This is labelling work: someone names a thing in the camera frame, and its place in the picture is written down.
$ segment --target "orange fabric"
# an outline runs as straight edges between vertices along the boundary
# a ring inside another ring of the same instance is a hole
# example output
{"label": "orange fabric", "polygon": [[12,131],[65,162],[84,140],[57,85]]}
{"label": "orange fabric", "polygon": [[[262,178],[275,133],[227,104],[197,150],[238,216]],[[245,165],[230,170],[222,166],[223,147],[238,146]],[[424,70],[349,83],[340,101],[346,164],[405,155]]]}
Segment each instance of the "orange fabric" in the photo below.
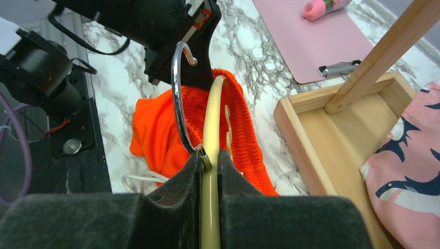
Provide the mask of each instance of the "orange fabric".
{"label": "orange fabric", "polygon": [[[213,70],[213,75],[214,77],[224,75],[229,82],[229,91],[224,87],[222,92],[220,148],[227,149],[228,125],[224,105],[228,104],[235,167],[239,172],[243,172],[244,177],[262,193],[278,195],[263,164],[263,154],[255,138],[251,116],[241,86],[234,75],[226,70]],[[203,143],[208,96],[207,91],[182,87],[185,121],[193,145]],[[171,90],[155,99],[138,100],[133,114],[133,137],[130,151],[136,156],[145,157],[150,170],[166,177],[172,177],[184,166],[189,153],[183,147],[179,137]]]}

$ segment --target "marble surface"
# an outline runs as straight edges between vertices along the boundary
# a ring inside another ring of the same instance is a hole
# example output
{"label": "marble surface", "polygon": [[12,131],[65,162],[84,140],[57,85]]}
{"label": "marble surface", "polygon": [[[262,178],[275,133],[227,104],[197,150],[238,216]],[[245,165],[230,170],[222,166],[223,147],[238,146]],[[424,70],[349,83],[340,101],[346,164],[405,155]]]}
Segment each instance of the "marble surface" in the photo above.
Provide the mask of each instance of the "marble surface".
{"label": "marble surface", "polygon": [[[273,118],[277,101],[285,96],[342,82],[332,79],[298,85],[293,81],[274,41],[252,0],[218,1],[223,18],[212,38],[210,58],[213,68],[235,74],[242,84],[250,109],[257,141],[276,191],[281,195],[307,195],[298,168]],[[347,11],[372,44],[390,27],[361,0],[354,0]],[[84,24],[86,40],[103,51],[113,51],[120,39],[91,22]],[[143,158],[129,151],[132,114],[139,98],[154,98],[170,88],[161,82],[151,85],[144,75],[144,51],[132,43],[122,54],[101,56],[88,51],[89,62],[98,74],[92,76],[104,149],[113,192],[126,192],[121,177],[147,169]],[[419,90],[440,78],[440,68],[417,47],[412,47],[391,69],[399,71]],[[146,193],[155,188],[147,185]]]}

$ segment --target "pink bottle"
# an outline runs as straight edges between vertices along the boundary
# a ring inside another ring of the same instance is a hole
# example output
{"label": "pink bottle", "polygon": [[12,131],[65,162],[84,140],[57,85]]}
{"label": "pink bottle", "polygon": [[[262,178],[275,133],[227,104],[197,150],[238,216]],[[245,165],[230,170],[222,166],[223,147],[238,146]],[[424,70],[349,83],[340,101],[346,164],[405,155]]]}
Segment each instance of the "pink bottle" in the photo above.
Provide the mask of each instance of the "pink bottle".
{"label": "pink bottle", "polygon": [[313,0],[302,9],[302,17],[309,21],[314,21],[323,15],[338,10],[352,0]]}

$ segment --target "hanger hook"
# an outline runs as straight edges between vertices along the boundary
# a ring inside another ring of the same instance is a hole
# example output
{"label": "hanger hook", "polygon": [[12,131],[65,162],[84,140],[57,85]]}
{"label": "hanger hook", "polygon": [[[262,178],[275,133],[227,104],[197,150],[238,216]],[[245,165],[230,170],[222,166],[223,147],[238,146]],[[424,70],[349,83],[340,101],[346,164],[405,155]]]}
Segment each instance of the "hanger hook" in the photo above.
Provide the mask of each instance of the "hanger hook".
{"label": "hanger hook", "polygon": [[189,65],[197,65],[197,59],[193,57],[193,54],[191,53],[188,45],[183,41],[179,41],[176,44],[176,50],[174,52],[173,60],[171,62],[171,91],[173,93],[174,114],[176,116],[177,129],[179,131],[182,144],[187,152],[189,152],[190,154],[195,154],[201,150],[202,154],[205,154],[203,146],[201,144],[198,144],[195,148],[193,147],[191,141],[189,140],[188,130],[186,129],[180,79],[182,52],[185,54],[186,60],[188,61]]}

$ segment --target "wooden crate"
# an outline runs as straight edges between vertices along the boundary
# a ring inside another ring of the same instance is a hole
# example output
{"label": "wooden crate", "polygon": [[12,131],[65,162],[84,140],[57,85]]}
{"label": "wooden crate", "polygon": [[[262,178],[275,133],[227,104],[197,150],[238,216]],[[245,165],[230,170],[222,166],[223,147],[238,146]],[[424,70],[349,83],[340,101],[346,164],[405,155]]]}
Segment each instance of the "wooden crate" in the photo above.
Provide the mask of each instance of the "wooden crate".
{"label": "wooden crate", "polygon": [[275,120],[310,194],[348,197],[361,211],[375,248],[400,248],[376,217],[359,168],[385,141],[415,92],[399,73],[389,72],[347,110],[329,115],[324,106],[341,85],[281,99]]}

